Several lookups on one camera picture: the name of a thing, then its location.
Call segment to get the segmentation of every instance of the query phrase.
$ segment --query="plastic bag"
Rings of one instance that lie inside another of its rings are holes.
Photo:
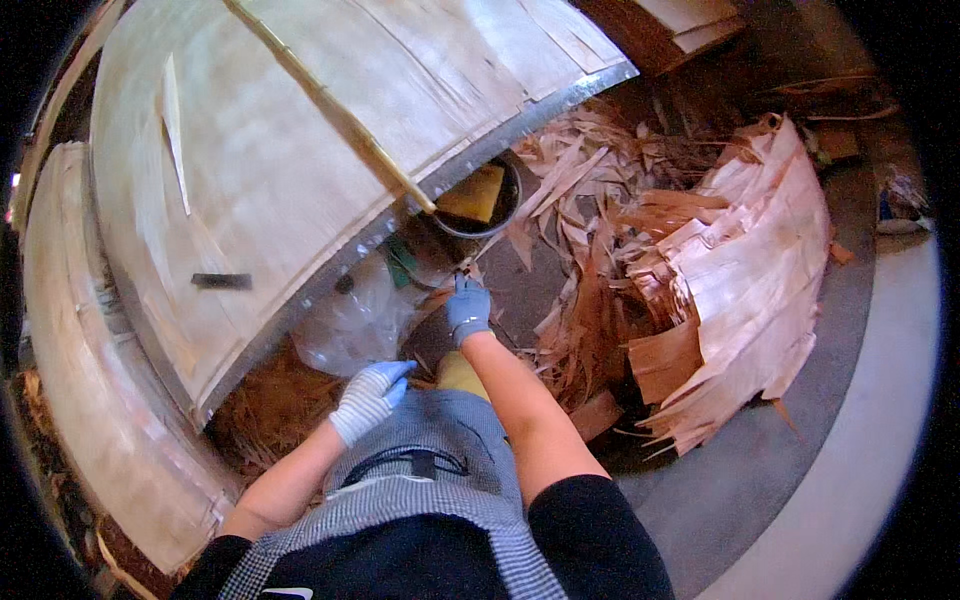
[[[411,308],[396,294],[386,261],[374,252],[314,303],[294,329],[297,355],[307,366],[342,377],[369,364],[396,360]]]

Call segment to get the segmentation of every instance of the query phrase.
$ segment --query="blue work glove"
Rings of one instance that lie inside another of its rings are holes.
[[[376,363],[353,376],[337,410],[327,417],[347,447],[394,412],[407,393],[407,378],[402,375],[416,365],[414,360]]]
[[[490,292],[462,273],[457,273],[454,281],[454,294],[446,301],[446,322],[459,348],[471,333],[491,330]]]

